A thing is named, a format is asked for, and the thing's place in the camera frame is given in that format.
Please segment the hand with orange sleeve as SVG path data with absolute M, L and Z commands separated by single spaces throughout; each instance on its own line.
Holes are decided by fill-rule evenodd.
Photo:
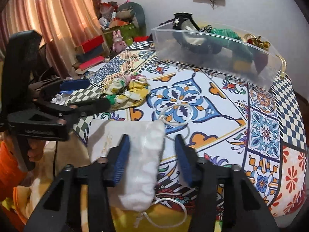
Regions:
M 30 149 L 28 150 L 29 161 L 36 162 L 39 161 L 43 156 L 43 150 L 46 145 L 45 140 L 36 140 L 29 139 L 28 140 Z

